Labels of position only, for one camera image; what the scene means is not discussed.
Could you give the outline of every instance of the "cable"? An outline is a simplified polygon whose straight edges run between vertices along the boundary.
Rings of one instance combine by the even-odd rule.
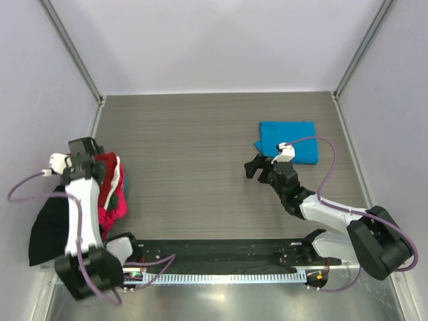
[[[333,163],[332,166],[330,167],[330,170],[328,171],[327,175],[324,177],[324,179],[322,180],[320,186],[318,187],[317,190],[317,195],[318,195],[318,200],[320,201],[321,204],[330,207],[332,209],[336,209],[338,211],[344,212],[344,213],[351,213],[351,214],[357,214],[357,215],[361,215],[364,217],[368,217],[369,219],[373,219],[375,221],[378,221],[379,223],[382,223],[383,225],[386,225],[388,227],[390,227],[391,229],[393,229],[394,231],[396,231],[398,234],[400,234],[403,239],[409,244],[411,251],[413,252],[413,261],[411,264],[409,264],[407,267],[402,267],[397,269],[398,272],[406,272],[406,271],[410,271],[411,269],[413,269],[416,265],[417,262],[419,261],[419,252],[417,251],[416,245],[415,243],[412,241],[412,239],[401,229],[399,229],[397,226],[395,226],[394,224],[392,224],[391,222],[388,222],[380,217],[377,217],[373,214],[367,213],[367,212],[363,212],[363,211],[358,211],[356,209],[352,209],[352,208],[345,208],[345,207],[341,207],[338,205],[334,205],[331,204],[327,201],[325,201],[323,198],[321,198],[321,191],[324,187],[324,185],[326,184],[327,180],[330,178],[330,176],[333,173],[334,168],[336,167],[336,163],[337,163],[337,151],[336,151],[336,147],[334,146],[334,144],[331,142],[331,140],[324,138],[324,137],[320,137],[320,136],[309,136],[309,137],[304,137],[304,138],[300,138],[300,139],[296,139],[292,142],[287,142],[287,145],[291,145],[291,144],[296,144],[297,142],[302,142],[304,140],[310,140],[310,139],[316,139],[316,140],[323,140],[324,142],[327,142],[332,150],[333,150]],[[328,292],[328,293],[336,293],[336,292],[342,292],[345,291],[347,289],[349,289],[351,286],[353,286],[359,279],[359,277],[361,276],[362,273],[362,268],[360,266],[360,269],[358,271],[358,274],[355,278],[354,281],[352,281],[351,284],[349,284],[348,286],[345,286],[344,288],[340,288],[337,290],[324,290],[324,289],[320,289],[319,291],[321,292]]]
[[[107,296],[103,291],[101,291],[100,289],[97,288],[97,286],[92,282],[88,271],[86,271],[84,262],[83,262],[83,255],[82,255],[82,220],[83,220],[83,215],[82,215],[82,204],[80,202],[80,200],[69,193],[65,193],[65,192],[52,192],[52,193],[46,193],[46,194],[41,194],[41,195],[33,195],[33,196],[28,196],[28,197],[22,197],[22,198],[18,198],[18,199],[12,199],[12,194],[20,187],[22,186],[24,183],[30,181],[31,179],[34,179],[38,176],[42,176],[45,175],[45,171],[42,171],[40,173],[37,174],[33,174],[29,177],[27,177],[26,179],[23,179],[22,181],[20,181],[19,183],[17,183],[14,187],[12,187],[12,189],[8,192],[6,199],[8,202],[10,203],[20,203],[20,202],[25,202],[25,201],[30,201],[30,200],[34,200],[34,199],[40,199],[40,198],[50,198],[50,197],[60,197],[60,198],[67,198],[67,199],[72,199],[75,203],[76,206],[78,207],[78,234],[77,234],[77,257],[78,257],[78,263],[79,263],[79,267],[81,270],[81,273],[87,283],[87,285],[89,286],[89,288],[100,298],[102,298],[103,300],[107,301],[108,303],[114,305],[114,306],[119,306],[122,304],[122,298],[119,296],[118,292],[116,291],[116,289],[113,289],[113,294],[116,297],[116,300],[114,300],[113,298],[111,298],[110,296]],[[163,274],[167,268],[172,264],[173,260],[175,258],[175,254],[170,255],[168,258],[166,259],[162,259],[160,261],[157,262],[152,262],[152,263],[139,263],[140,264],[144,264],[141,266],[151,266],[151,265],[156,265],[156,264],[160,264],[165,262],[166,260],[169,259],[168,264],[160,271],[160,273],[154,277],[153,279],[151,279],[151,281],[147,282],[147,284],[143,284],[142,286],[138,287],[138,290],[141,290],[143,288],[146,288],[147,286],[151,285],[154,281],[157,280],[157,278]]]
[[[145,284],[142,284],[140,286],[136,286],[134,288],[134,291],[138,291],[138,290],[142,290],[144,288],[147,288],[149,285],[151,285],[154,281],[156,281],[157,279],[159,279],[159,277],[161,275],[163,275],[165,273],[165,271],[169,268],[169,266],[172,264],[172,262],[175,259],[175,254],[171,254],[170,256],[164,258],[164,259],[160,259],[159,261],[156,262],[150,262],[150,263],[138,263],[138,262],[125,262],[124,265],[132,265],[132,266],[154,266],[154,265],[158,265],[161,263],[164,263],[166,261],[168,261],[168,263],[163,267],[163,269],[150,281],[148,281]]]

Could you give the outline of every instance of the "metal frame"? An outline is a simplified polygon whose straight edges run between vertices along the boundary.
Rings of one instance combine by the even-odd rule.
[[[71,59],[73,60],[77,69],[79,70],[79,73],[82,75],[86,85],[88,85],[89,90],[91,91],[92,95],[95,97],[96,101],[99,104],[101,104],[102,96],[101,96],[100,92],[98,91],[91,75],[89,74],[89,71],[86,69],[86,66],[83,63],[83,60],[81,59],[76,47],[74,46],[72,39],[68,35],[67,30],[65,29],[64,25],[62,24],[61,19],[58,16],[55,8],[53,7],[53,5],[51,3],[51,1],[50,0],[39,0],[39,2],[40,2],[40,5],[43,7],[44,11],[46,12],[47,17],[51,21],[53,28],[56,30],[58,37],[61,39],[62,43],[64,44],[64,47],[66,48]]]
[[[385,20],[391,9],[393,8],[393,5],[395,4],[396,0],[383,0],[381,6],[379,7],[378,11],[376,12],[376,15],[374,16],[374,19],[370,26],[368,27],[366,34],[362,38],[362,41],[360,42],[360,45],[358,46],[358,49],[356,50],[354,57],[352,57],[342,79],[339,81],[339,85],[337,89],[334,91],[333,96],[340,97],[341,93],[343,92],[344,88],[346,87],[349,79],[351,78],[352,74],[355,71],[355,68],[360,63],[361,58],[366,53],[368,47],[372,43],[373,39],[375,38],[375,35],[377,34],[377,31],[382,25],[382,22]]]

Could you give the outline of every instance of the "blue towel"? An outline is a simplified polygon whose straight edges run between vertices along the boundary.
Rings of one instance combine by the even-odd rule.
[[[254,146],[263,155],[275,157],[278,155],[276,145],[281,142],[315,136],[313,122],[260,122],[260,140]],[[294,164],[318,163],[318,148],[315,139],[305,140],[293,144],[296,156],[292,159]]]

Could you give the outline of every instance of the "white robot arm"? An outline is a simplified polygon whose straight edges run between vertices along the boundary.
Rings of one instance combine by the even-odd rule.
[[[286,143],[279,144],[277,148],[280,155],[275,158],[258,154],[246,163],[246,177],[252,179],[256,170],[262,169],[258,181],[274,188],[289,214],[341,232],[335,234],[321,230],[315,235],[311,233],[315,255],[359,263],[378,280],[384,280],[413,255],[411,245],[403,233],[398,233],[398,225],[387,210],[379,206],[356,209],[319,198],[315,192],[301,186],[290,163],[294,149]],[[370,215],[377,220],[366,217]]]

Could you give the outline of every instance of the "white wall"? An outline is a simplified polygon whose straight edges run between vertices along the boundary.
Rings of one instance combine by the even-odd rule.
[[[103,94],[333,90],[381,0],[52,0]]]
[[[53,152],[89,134],[96,101],[36,0],[0,0],[0,319],[29,320],[40,273],[28,267],[31,226],[44,201],[8,204],[9,189]],[[52,191],[38,179],[17,195]]]
[[[428,303],[427,17],[426,0],[397,1],[341,98],[374,201],[418,245],[408,275],[420,308]]]

